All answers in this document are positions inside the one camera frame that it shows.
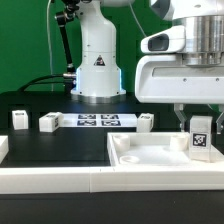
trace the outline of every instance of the white block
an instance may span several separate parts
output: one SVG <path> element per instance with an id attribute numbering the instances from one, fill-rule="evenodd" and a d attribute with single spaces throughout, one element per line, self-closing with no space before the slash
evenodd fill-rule
<path id="1" fill-rule="evenodd" d="M 0 163 L 9 151 L 8 136 L 0 136 Z"/>
<path id="2" fill-rule="evenodd" d="M 193 116 L 190 121 L 189 156 L 210 162 L 212 117 Z"/>
<path id="3" fill-rule="evenodd" d="M 88 167 L 2 168 L 0 194 L 89 192 Z"/>
<path id="4" fill-rule="evenodd" d="M 28 129 L 28 115 L 25 110 L 12 111 L 12 122 L 15 130 Z"/>
<path id="5" fill-rule="evenodd" d="M 48 113 L 39 119 L 40 132 L 54 132 L 61 126 L 62 122 L 63 122 L 62 113 L 59 112 Z"/>
<path id="6" fill-rule="evenodd" d="M 137 132 L 138 133 L 147 133 L 150 132 L 154 124 L 154 115 L 153 114 L 141 114 L 137 120 Z"/>

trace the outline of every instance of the black table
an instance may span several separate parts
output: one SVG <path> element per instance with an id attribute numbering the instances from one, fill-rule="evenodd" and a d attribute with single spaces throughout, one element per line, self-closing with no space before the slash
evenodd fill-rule
<path id="1" fill-rule="evenodd" d="M 135 128 L 60 128 L 54 133 L 40 133 L 39 118 L 48 112 L 137 116 L 153 113 L 154 131 L 179 131 L 172 105 L 140 104 L 132 94 L 121 103 L 89 105 L 74 102 L 60 92 L 7 92 L 0 95 L 0 105 L 0 134 L 9 136 L 9 153 L 2 168 L 109 166 L 107 133 L 136 131 Z M 28 112 L 29 130 L 13 130 L 12 110 Z M 187 106 L 186 114 L 189 118 L 192 114 L 218 116 L 204 105 Z M 223 151 L 223 135 L 214 135 L 213 144 Z M 223 208 L 224 191 L 0 195 L 0 223 L 218 224 L 224 223 Z"/>

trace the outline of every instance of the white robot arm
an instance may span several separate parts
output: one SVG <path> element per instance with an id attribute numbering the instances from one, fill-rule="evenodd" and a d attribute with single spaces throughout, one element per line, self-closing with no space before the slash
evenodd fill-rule
<path id="1" fill-rule="evenodd" d="M 137 66 L 140 102 L 174 103 L 184 130 L 184 104 L 217 104 L 224 120 L 224 0 L 151 0 L 152 10 L 173 27 L 142 40 L 150 54 Z"/>
<path id="2" fill-rule="evenodd" d="M 121 87 L 121 70 L 116 65 L 116 29 L 103 17 L 100 8 L 121 7 L 134 0 L 63 0 L 66 1 L 77 4 L 75 15 L 82 30 L 82 64 L 76 71 L 72 99 L 87 103 L 123 100 L 126 91 Z"/>

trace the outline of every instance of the green wall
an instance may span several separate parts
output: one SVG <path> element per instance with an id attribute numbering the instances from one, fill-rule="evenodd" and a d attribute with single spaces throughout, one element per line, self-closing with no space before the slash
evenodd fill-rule
<path id="1" fill-rule="evenodd" d="M 0 0 L 0 92 L 14 91 L 28 81 L 50 74 L 46 29 L 48 0 Z M 136 0 L 134 11 L 147 35 L 169 27 L 149 9 L 149 0 Z M 54 20 L 63 4 L 56 0 L 51 5 L 51 39 L 54 73 L 66 71 L 66 62 L 59 29 Z M 117 64 L 122 69 L 123 88 L 134 91 L 135 69 L 143 56 L 143 38 L 129 7 L 103 8 L 106 18 L 117 28 Z M 67 25 L 72 57 L 76 67 L 81 63 L 81 31 L 79 21 Z M 51 86 L 32 87 L 30 90 L 51 90 Z"/>

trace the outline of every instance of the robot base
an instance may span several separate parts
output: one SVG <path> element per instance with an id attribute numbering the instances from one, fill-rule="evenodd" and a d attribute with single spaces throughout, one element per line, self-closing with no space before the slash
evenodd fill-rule
<path id="1" fill-rule="evenodd" d="M 117 102 L 125 101 L 126 91 L 120 92 L 116 96 L 94 97 L 94 96 L 84 96 L 84 95 L 76 94 L 75 90 L 72 90 L 71 91 L 71 98 L 74 101 L 81 101 L 81 102 L 84 102 L 84 103 L 91 103 L 91 104 L 117 103 Z"/>

